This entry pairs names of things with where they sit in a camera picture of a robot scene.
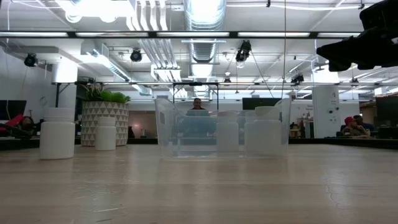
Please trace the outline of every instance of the table surface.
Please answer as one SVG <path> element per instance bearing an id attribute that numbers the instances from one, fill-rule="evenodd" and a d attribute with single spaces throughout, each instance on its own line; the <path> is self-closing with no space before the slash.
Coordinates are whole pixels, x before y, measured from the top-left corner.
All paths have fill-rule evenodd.
<path id="1" fill-rule="evenodd" d="M 395 151 L 347 146 L 224 161 L 167 161 L 154 145 L 2 151 L 0 223 L 397 223 L 397 174 Z"/>

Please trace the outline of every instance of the transparent plastic container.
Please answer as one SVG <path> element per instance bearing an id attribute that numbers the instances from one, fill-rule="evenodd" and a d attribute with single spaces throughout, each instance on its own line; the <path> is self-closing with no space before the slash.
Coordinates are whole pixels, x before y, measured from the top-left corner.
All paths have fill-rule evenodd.
<path id="1" fill-rule="evenodd" d="M 275 105 L 280 111 L 279 121 L 282 126 L 281 147 L 276 149 L 280 152 L 273 155 L 245 150 L 245 145 L 248 145 L 245 144 L 245 139 L 248 138 L 247 135 L 245 137 L 245 130 L 247 130 L 245 127 L 247 127 L 246 123 L 252 125 L 256 120 L 252 117 L 255 114 L 254 111 L 235 111 L 237 116 L 229 120 L 225 116 L 218 116 L 218 111 L 181 112 L 166 99 L 157 99 L 155 105 L 158 142 L 164 159 L 257 159 L 285 156 L 289 143 L 290 98 L 284 98 Z M 226 138 L 226 133 L 220 134 L 220 130 L 226 130 L 228 126 L 234 127 L 228 130 L 228 135 L 234 139 L 231 142 L 223 142 L 228 141 L 228 138 Z M 261 134 L 274 132 L 272 127 L 262 128 L 262 130 L 265 131 Z M 235 147 L 236 140 L 239 144 L 238 150 Z M 220 145 L 228 146 L 228 144 L 233 144 L 234 147 L 220 147 Z M 257 143 L 257 148 L 260 147 L 261 152 L 261 147 L 266 145 L 266 142 L 261 142 L 260 146 Z"/>

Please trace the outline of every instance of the potted plant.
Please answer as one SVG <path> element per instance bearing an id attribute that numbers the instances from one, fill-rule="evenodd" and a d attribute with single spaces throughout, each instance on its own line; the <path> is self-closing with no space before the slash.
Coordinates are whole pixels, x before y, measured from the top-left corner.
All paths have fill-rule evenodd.
<path id="1" fill-rule="evenodd" d="M 109 116 L 116 119 L 116 145 L 125 146 L 129 126 L 129 110 L 126 103 L 130 101 L 130 96 L 103 90 L 103 87 L 96 83 L 83 87 L 86 89 L 86 99 L 83 102 L 81 119 L 81 145 L 95 145 L 98 117 Z"/>

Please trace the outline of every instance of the green plant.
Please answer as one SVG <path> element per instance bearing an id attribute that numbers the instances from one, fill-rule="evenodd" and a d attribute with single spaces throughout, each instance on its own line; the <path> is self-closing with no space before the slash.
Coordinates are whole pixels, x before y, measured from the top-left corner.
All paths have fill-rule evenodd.
<path id="1" fill-rule="evenodd" d="M 86 89 L 86 101 L 107 101 L 114 103 L 127 103 L 130 101 L 130 96 L 125 96 L 123 93 L 113 93 L 108 90 L 103 90 L 103 87 L 96 83 L 90 86 L 82 86 Z"/>

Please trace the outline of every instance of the ceiling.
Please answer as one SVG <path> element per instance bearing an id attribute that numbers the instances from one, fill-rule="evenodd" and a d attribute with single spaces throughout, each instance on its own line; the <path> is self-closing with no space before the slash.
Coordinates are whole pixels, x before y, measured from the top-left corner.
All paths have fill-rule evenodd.
<path id="1" fill-rule="evenodd" d="M 42 7 L 39 0 L 20 1 L 35 7 Z M 262 31 L 345 31 L 345 32 L 361 32 L 363 30 L 359 19 L 358 9 L 335 10 L 335 11 L 300 11 L 286 10 L 277 7 L 261 7 L 256 4 L 264 4 L 266 1 L 247 1 L 247 0 L 227 0 L 226 15 L 224 18 L 223 30 L 262 30 Z M 288 6 L 300 7 L 334 7 L 340 0 L 289 0 Z M 358 6 L 359 0 L 346 0 L 340 7 Z M 365 5 L 378 2 L 375 0 L 364 0 Z M 272 4 L 282 5 L 283 1 L 271 1 Z M 76 24 L 69 23 L 65 20 L 65 11 L 63 9 L 42 9 L 29 7 L 19 4 L 17 0 L 11 3 L 9 12 L 7 11 L 10 1 L 2 1 L 0 10 L 0 29 L 7 30 L 9 21 L 10 30 L 80 30 L 80 31 L 101 31 L 101 30 L 129 30 L 126 26 L 124 17 L 117 18 L 112 23 L 105 23 L 97 17 L 84 17 Z M 167 1 L 167 25 L 169 30 L 185 30 L 184 12 L 175 10 L 182 7 L 182 0 Z M 58 6 L 57 3 L 48 1 L 46 6 Z M 337 42 L 338 40 L 272 40 L 272 39 L 251 39 L 253 54 L 247 59 L 244 68 L 236 68 L 234 54 L 240 46 L 242 39 L 227 39 L 226 43 L 219 44 L 216 58 L 217 65 L 214 66 L 213 76 L 219 82 L 225 78 L 225 72 L 230 72 L 231 81 L 239 82 L 260 82 L 263 79 L 269 82 L 281 82 L 283 74 L 289 82 L 292 73 L 289 71 L 303 62 L 315 58 L 315 47 L 325 44 Z M 110 57 L 122 66 L 128 72 L 134 75 L 137 81 L 152 82 L 150 76 L 151 62 L 144 54 L 143 60 L 139 63 L 132 63 L 129 56 L 134 47 L 140 47 L 136 39 L 96 39 L 97 44 L 105 44 L 110 49 Z M 58 47 L 72 57 L 86 62 L 86 55 L 81 55 L 80 46 L 82 40 L 79 39 L 12 39 L 9 45 L 18 46 L 51 46 Z M 190 65 L 187 44 L 181 43 L 181 40 L 172 39 L 173 51 L 177 59 L 178 65 L 181 67 L 182 78 L 187 78 Z M 54 58 L 40 58 L 56 63 L 59 55 Z M 310 82 L 312 68 L 310 62 L 304 63 L 297 68 L 303 73 L 305 81 Z M 356 68 L 340 72 L 340 81 L 348 81 L 352 77 L 363 73 L 369 73 L 372 70 L 360 71 Z M 113 74 L 104 66 L 95 65 L 93 63 L 85 64 L 80 67 L 79 75 L 111 78 Z M 377 82 L 387 80 L 388 78 L 398 78 L 398 70 L 392 68 L 385 72 L 379 72 L 376 75 L 366 76 L 361 82 Z"/>

